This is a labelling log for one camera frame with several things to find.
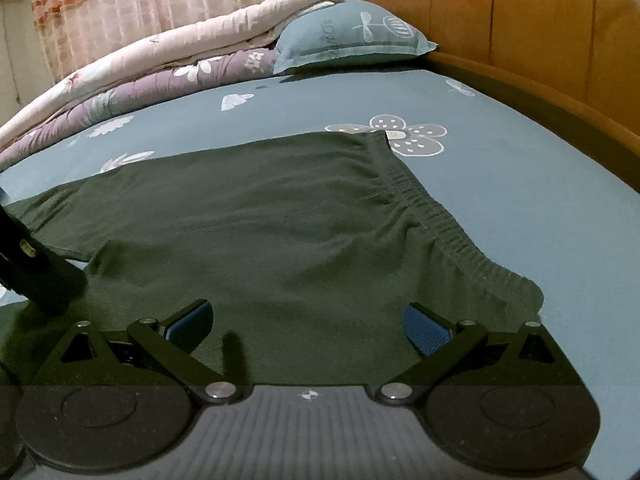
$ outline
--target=dark green shorts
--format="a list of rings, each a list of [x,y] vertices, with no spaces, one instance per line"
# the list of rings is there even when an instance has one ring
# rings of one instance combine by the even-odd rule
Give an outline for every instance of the dark green shorts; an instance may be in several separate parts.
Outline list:
[[[0,309],[0,359],[26,381],[79,319],[123,330],[207,298],[214,327],[194,356],[231,380],[381,383],[418,361],[407,303],[512,331],[543,301],[475,247],[384,132],[148,160],[9,210],[89,261],[88,291],[63,316]]]

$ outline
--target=pillowcase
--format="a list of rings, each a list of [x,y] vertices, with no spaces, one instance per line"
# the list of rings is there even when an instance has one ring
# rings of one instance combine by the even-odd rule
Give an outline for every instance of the pillowcase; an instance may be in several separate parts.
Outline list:
[[[274,74],[300,67],[338,68],[408,60],[437,48],[391,12],[362,0],[342,0],[295,19],[282,31]]]

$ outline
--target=bed sheet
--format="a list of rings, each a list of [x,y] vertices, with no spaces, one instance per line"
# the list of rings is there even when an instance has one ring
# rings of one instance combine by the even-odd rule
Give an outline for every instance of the bed sheet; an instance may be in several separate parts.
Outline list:
[[[640,467],[640,195],[456,81],[387,68],[211,89],[89,128],[9,168],[0,186],[21,200],[144,158],[325,129],[390,132],[480,249],[542,288],[543,322],[601,409],[587,468],[603,480],[631,476]]]

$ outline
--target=silver bolt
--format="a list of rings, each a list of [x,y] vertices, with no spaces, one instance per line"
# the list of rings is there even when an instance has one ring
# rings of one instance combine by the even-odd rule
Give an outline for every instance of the silver bolt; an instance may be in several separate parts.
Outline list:
[[[31,244],[27,240],[20,240],[20,248],[22,252],[30,258],[35,258],[36,256],[38,256],[38,251],[31,247]]]
[[[406,399],[413,392],[411,386],[404,383],[388,383],[380,388],[380,393],[387,399]]]
[[[220,381],[207,385],[204,391],[214,399],[228,399],[236,392],[236,387],[226,381]]]

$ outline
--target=wooden bed frame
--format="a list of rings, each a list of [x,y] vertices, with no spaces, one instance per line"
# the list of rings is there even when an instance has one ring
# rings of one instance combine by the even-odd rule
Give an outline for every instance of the wooden bed frame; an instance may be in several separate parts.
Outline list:
[[[530,117],[640,192],[640,0],[367,1],[439,44],[425,68]]]

